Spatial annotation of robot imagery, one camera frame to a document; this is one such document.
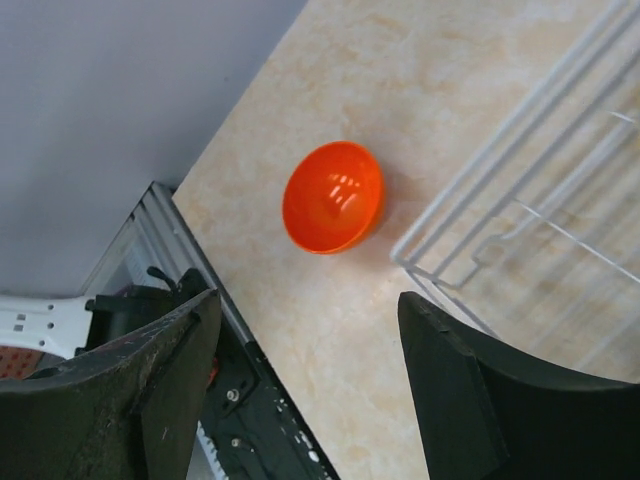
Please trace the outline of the aluminium frame rail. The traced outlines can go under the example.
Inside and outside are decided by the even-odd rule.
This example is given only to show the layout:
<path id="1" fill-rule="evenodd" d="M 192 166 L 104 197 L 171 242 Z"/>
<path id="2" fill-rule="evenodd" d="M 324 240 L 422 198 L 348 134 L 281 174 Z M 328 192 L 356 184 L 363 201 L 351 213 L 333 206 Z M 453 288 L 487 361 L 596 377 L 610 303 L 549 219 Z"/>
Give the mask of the aluminium frame rail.
<path id="1" fill-rule="evenodd" d="M 174 281 L 190 268 L 217 289 L 227 323 L 242 343 L 254 339 L 231 296 L 207 260 L 172 200 L 172 191 L 157 182 L 146 190 L 81 287 L 83 295 L 113 294 L 137 284 L 164 288 L 147 273 L 159 268 Z"/>

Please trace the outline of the white wire dish rack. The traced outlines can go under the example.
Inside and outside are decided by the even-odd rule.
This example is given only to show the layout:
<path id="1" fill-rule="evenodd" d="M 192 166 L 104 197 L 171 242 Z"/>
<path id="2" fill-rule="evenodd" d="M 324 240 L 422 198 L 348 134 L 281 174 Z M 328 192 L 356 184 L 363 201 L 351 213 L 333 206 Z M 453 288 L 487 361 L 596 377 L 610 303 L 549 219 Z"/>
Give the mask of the white wire dish rack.
<path id="1" fill-rule="evenodd" d="M 637 2 L 614 2 L 591 25 L 391 256 L 483 332 L 638 381 Z"/>

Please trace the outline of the orange bottom stacked bowl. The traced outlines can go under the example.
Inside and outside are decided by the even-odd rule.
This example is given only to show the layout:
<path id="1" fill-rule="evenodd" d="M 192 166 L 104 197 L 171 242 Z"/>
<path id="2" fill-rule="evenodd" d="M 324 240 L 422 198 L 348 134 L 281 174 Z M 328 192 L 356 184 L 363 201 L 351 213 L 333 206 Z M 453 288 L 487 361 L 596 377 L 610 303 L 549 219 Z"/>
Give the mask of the orange bottom stacked bowl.
<path id="1" fill-rule="evenodd" d="M 330 142 L 309 153 L 291 174 L 283 193 L 282 222 L 298 248 L 338 254 L 374 232 L 386 196 L 383 170 L 367 148 Z"/>

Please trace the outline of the orange perforated basket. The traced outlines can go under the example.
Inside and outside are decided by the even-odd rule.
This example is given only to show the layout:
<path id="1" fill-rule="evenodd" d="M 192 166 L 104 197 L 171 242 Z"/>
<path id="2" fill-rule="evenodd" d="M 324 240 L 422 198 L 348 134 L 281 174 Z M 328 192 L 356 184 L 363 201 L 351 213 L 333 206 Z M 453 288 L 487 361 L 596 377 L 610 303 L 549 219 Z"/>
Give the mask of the orange perforated basket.
<path id="1" fill-rule="evenodd" d="M 35 372 L 44 353 L 39 350 L 0 347 L 0 378 L 24 379 Z"/>

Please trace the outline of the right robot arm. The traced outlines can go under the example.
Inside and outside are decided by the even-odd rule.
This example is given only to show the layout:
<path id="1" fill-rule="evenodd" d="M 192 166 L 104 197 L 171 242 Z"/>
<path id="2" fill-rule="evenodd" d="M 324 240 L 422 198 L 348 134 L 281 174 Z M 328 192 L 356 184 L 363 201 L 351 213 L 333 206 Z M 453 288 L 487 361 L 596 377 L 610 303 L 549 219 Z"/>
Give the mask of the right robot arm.
<path id="1" fill-rule="evenodd" d="M 570 370 L 465 325 L 413 292 L 398 324 L 433 479 L 635 479 L 639 388 Z M 11 348 L 56 364 L 1 381 L 5 479 L 183 479 L 195 438 L 230 479 L 337 471 L 254 343 L 195 269 L 127 297 L 4 298 Z"/>

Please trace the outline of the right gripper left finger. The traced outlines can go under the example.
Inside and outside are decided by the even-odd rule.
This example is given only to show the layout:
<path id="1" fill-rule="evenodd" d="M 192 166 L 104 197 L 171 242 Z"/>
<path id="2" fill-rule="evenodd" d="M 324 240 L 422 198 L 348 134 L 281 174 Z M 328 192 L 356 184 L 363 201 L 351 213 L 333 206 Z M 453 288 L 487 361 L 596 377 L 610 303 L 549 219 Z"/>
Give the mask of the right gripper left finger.
<path id="1" fill-rule="evenodd" d="M 220 327 L 208 290 L 88 353 L 3 380 L 2 478 L 186 478 Z"/>

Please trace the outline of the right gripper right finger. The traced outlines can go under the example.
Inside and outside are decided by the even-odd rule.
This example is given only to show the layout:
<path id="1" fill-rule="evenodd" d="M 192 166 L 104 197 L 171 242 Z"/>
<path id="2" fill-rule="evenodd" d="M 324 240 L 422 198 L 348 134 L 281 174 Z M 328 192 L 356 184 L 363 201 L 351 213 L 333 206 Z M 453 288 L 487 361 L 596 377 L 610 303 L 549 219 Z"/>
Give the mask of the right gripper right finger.
<path id="1" fill-rule="evenodd" d="M 415 292 L 398 325 L 430 478 L 638 478 L 638 385 L 529 355 Z"/>

